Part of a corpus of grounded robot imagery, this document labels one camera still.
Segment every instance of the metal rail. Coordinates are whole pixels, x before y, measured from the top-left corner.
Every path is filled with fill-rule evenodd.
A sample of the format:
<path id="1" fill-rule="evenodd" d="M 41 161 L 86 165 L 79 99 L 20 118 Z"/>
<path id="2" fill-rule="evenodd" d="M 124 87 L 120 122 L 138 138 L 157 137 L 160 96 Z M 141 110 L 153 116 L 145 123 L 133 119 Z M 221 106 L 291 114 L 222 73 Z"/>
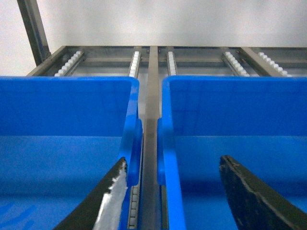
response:
<path id="1" fill-rule="evenodd" d="M 258 55 L 263 60 L 265 60 L 267 63 L 269 63 L 269 65 L 272 66 L 275 70 L 280 72 L 284 77 L 291 77 L 291 75 L 289 75 L 287 71 L 285 71 L 282 67 L 280 67 L 277 63 L 275 63 L 275 61 L 273 61 L 271 58 L 269 58 L 263 52 L 259 52 Z"/>
<path id="2" fill-rule="evenodd" d="M 27 76 L 46 76 L 46 73 L 51 68 L 54 68 L 54 72 L 57 72 L 59 70 L 59 68 L 56 68 L 55 66 L 56 65 L 62 66 L 62 64 L 58 64 L 58 63 L 61 62 L 61 58 L 65 54 L 67 54 L 67 52 L 68 52 L 67 46 L 62 46 L 54 54 L 49 56 L 43 63 L 41 63 L 34 70 L 32 70 L 30 73 L 28 73 Z"/>
<path id="3" fill-rule="evenodd" d="M 260 76 L 283 77 L 283 74 L 274 69 L 251 48 L 242 47 L 239 53 Z"/>
<path id="4" fill-rule="evenodd" d="M 77 51 L 61 69 L 54 75 L 55 77 L 70 76 L 77 66 L 85 59 L 83 51 Z"/>
<path id="5" fill-rule="evenodd" d="M 241 66 L 241 64 L 230 52 L 223 53 L 222 60 L 231 69 L 235 76 L 249 77 L 247 71 Z"/>
<path id="6" fill-rule="evenodd" d="M 141 53 L 135 51 L 129 67 L 129 77 L 138 78 L 140 67 Z"/>
<path id="7" fill-rule="evenodd" d="M 177 71 L 177 64 L 176 64 L 176 60 L 175 60 L 175 54 L 174 52 L 167 52 L 166 54 L 166 59 L 167 59 L 167 71 L 168 71 L 168 75 L 176 75 L 178 73 Z"/>

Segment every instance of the blue plastic bin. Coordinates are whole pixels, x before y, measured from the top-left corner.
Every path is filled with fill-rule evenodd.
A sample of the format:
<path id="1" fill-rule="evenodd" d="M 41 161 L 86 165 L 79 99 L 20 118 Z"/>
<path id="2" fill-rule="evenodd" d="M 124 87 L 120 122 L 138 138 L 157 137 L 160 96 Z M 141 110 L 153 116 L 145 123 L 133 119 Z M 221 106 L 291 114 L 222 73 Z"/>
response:
<path id="1" fill-rule="evenodd" d="M 136 79 L 0 78 L 0 229 L 51 229 L 121 157 L 139 180 Z"/>
<path id="2" fill-rule="evenodd" d="M 236 230 L 219 175 L 231 155 L 307 212 L 307 79 L 168 77 L 158 182 L 170 230 Z"/>

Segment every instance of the metal frame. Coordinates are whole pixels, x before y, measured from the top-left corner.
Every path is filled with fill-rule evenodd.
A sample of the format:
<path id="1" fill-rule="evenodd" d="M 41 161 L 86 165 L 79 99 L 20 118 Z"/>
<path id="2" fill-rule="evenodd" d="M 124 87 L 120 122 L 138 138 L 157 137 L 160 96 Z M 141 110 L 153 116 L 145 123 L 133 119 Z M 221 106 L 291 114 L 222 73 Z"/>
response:
<path id="1" fill-rule="evenodd" d="M 34 60 L 38 66 L 50 56 L 49 46 L 36 0 L 17 0 Z"/>
<path id="2" fill-rule="evenodd" d="M 232 70 L 231 65 L 225 61 L 225 52 L 231 51 L 234 57 L 240 61 L 242 66 L 250 73 L 257 72 L 261 76 L 269 76 L 273 74 L 274 68 L 267 64 L 256 53 L 264 50 L 273 56 L 279 63 L 288 68 L 304 68 L 307 73 L 307 65 L 304 59 L 307 49 L 291 49 L 291 48 L 240 48 L 240 47 L 158 47 L 158 46 L 63 46 L 53 55 L 47 58 L 41 65 L 36 67 L 29 76 L 54 76 L 61 69 L 67 60 L 78 50 L 84 52 L 82 61 L 78 62 L 74 69 L 78 67 L 126 67 L 129 75 L 133 62 L 133 54 L 139 51 L 140 55 L 137 60 L 137 76 L 139 69 L 148 71 L 147 86 L 140 88 L 140 91 L 146 92 L 146 109 L 143 135 L 143 151 L 142 151 L 142 170 L 141 181 L 138 185 L 139 209 L 137 226 L 138 229 L 167 229 L 167 195 L 166 189 L 159 186 L 156 179 L 156 148 L 157 148 L 157 119 L 160 117 L 159 103 L 161 102 L 159 78 L 161 73 L 171 74 L 168 52 L 173 52 L 176 74 L 184 68 L 201 69 L 206 72 L 207 69 Z M 291 53 L 290 59 L 285 53 Z"/>

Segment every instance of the bin handle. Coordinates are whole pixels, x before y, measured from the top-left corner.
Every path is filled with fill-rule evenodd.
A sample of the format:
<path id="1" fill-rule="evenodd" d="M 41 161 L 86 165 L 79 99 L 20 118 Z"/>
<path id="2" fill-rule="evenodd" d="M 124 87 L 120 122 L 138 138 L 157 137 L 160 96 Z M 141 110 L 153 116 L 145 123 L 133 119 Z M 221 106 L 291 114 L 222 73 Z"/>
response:
<path id="1" fill-rule="evenodd" d="M 157 180 L 159 185 L 166 185 L 162 133 L 162 118 L 159 118 L 157 126 Z"/>
<path id="2" fill-rule="evenodd" d="M 142 130 L 143 130 L 142 122 L 140 119 L 137 119 L 134 130 L 132 153 L 128 166 L 128 172 L 129 172 L 129 177 L 127 179 L 128 186 L 135 186 L 139 183 L 142 133 L 143 133 Z"/>

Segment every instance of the black rubber flap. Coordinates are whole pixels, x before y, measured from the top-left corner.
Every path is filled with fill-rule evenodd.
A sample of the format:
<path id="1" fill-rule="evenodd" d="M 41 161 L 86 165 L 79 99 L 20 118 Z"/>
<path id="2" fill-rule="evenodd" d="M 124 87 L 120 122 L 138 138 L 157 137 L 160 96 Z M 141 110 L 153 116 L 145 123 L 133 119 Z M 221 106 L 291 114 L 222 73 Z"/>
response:
<path id="1" fill-rule="evenodd" d="M 307 230 L 305 212 L 231 156 L 222 156 L 219 168 L 239 230 Z"/>
<path id="2" fill-rule="evenodd" d="M 103 195 L 110 193 L 109 188 L 113 185 L 112 179 L 119 176 L 119 171 L 122 170 L 123 165 L 126 165 L 126 160 L 122 157 L 90 194 L 54 230 L 92 230 Z"/>

